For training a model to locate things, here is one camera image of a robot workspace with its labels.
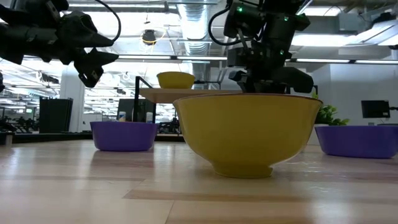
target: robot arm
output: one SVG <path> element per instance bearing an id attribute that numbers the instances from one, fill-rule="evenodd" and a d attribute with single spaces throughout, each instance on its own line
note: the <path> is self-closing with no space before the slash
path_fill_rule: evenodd
<path id="1" fill-rule="evenodd" d="M 243 45 L 228 50 L 227 55 L 227 66 L 246 68 L 246 72 L 229 76 L 243 92 L 285 93 L 290 87 L 297 92 L 311 92 L 313 80 L 310 75 L 293 67 L 284 67 L 285 61 L 292 56 L 289 48 L 295 31 L 310 25 L 305 14 L 296 15 L 303 4 L 304 0 L 260 1 L 259 4 L 229 1 L 224 10 L 210 19 L 209 34 L 217 44 Z M 238 37 L 238 40 L 222 43 L 213 37 L 210 28 L 214 18 L 227 11 L 224 35 Z"/>
<path id="2" fill-rule="evenodd" d="M 59 59 L 64 65 L 74 62 L 79 78 L 85 86 L 93 88 L 100 80 L 102 66 L 114 62 L 118 55 L 99 52 L 96 47 L 110 47 L 119 37 L 110 40 L 100 35 L 83 12 L 74 11 L 60 16 L 69 7 L 67 0 L 20 0 L 14 9 L 0 5 L 0 57 L 21 64 L 25 55 L 40 57 L 44 62 Z M 85 47 L 93 47 L 86 53 Z"/>

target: bowl rim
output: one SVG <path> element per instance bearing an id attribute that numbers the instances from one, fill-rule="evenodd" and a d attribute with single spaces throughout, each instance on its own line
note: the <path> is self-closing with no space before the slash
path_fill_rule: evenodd
<path id="1" fill-rule="evenodd" d="M 167 73 L 170 73 L 170 72 L 179 73 L 179 74 L 184 74 L 184 75 L 190 75 L 190 76 L 193 76 L 193 77 L 195 77 L 194 75 L 192 75 L 192 74 L 189 74 L 189 73 L 187 73 L 187 72 L 175 72 L 175 71 L 169 71 L 169 72 L 160 72 L 160 73 L 158 73 L 158 74 L 156 75 L 156 77 L 159 77 L 159 75 L 165 75 L 165 74 L 167 74 Z"/>
<path id="2" fill-rule="evenodd" d="M 323 104 L 322 100 L 310 97 L 310 96 L 299 96 L 299 95 L 290 95 L 290 94 L 277 94 L 277 93 L 219 93 L 219 94 L 209 94 L 209 95 L 198 95 L 198 96 L 188 96 L 184 98 L 180 98 L 178 100 L 175 100 L 173 102 L 177 103 L 178 101 L 182 100 L 187 100 L 190 98 L 199 98 L 199 97 L 211 97 L 211 96 L 240 96 L 240 95 L 245 95 L 245 96 L 287 96 L 287 97 L 294 97 L 294 98 L 303 98 L 307 100 L 314 100 L 317 101 L 321 104 Z"/>

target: green plant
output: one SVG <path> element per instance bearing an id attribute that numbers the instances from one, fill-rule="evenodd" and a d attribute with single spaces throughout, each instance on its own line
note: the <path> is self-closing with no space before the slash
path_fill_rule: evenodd
<path id="1" fill-rule="evenodd" d="M 312 97 L 318 99 L 318 95 L 313 93 Z M 329 126 L 344 126 L 347 125 L 349 119 L 341 120 L 339 118 L 334 118 L 333 116 L 337 114 L 337 109 L 332 105 L 322 106 L 315 119 L 315 124 L 328 124 Z"/>

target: purple bowl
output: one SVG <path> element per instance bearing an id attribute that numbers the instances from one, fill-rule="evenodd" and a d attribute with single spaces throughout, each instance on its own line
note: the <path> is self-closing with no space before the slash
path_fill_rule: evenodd
<path id="1" fill-rule="evenodd" d="M 328 155 L 388 159 L 398 150 L 398 126 L 324 126 L 315 130 Z"/>
<path id="2" fill-rule="evenodd" d="M 136 152 L 150 149 L 157 125 L 139 122 L 91 122 L 94 145 L 101 151 Z"/>

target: wooden shelf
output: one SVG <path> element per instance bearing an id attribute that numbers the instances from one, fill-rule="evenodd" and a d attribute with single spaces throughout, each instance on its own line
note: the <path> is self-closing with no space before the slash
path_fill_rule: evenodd
<path id="1" fill-rule="evenodd" d="M 173 103 L 175 100 L 199 95 L 242 93 L 240 90 L 186 90 L 186 89 L 162 89 L 141 88 L 139 94 L 153 103 Z"/>

